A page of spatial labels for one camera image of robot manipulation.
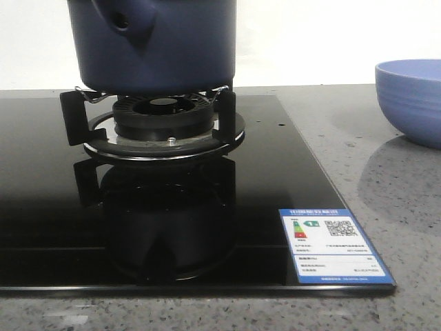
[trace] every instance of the energy label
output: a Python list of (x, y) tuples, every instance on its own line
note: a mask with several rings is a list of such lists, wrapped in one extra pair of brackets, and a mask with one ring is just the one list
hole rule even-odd
[(348, 209), (282, 209), (300, 283), (392, 283)]

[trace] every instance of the qr code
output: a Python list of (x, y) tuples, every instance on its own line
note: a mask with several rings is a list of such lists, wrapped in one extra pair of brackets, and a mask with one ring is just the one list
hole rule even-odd
[(358, 236), (350, 221), (325, 221), (325, 224), (331, 236)]

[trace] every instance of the pot handle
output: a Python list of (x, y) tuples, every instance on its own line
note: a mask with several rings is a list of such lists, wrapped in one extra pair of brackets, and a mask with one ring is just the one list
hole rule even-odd
[(156, 10), (150, 0), (92, 0), (109, 27), (127, 38), (145, 39), (153, 28)]

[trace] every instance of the gray granite countertop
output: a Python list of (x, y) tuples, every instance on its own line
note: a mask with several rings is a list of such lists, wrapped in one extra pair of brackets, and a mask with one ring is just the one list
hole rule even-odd
[[(59, 91), (33, 92), (34, 96)], [(398, 283), (376, 299), (2, 299), (1, 330), (441, 330), (441, 151), (383, 117), (375, 86), (275, 94)], [(6, 95), (24, 91), (1, 91)]]

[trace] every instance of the blue pot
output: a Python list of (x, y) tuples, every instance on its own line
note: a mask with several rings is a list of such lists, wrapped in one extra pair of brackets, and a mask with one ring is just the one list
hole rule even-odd
[(236, 0), (68, 0), (81, 79), (119, 95), (166, 95), (234, 77)]

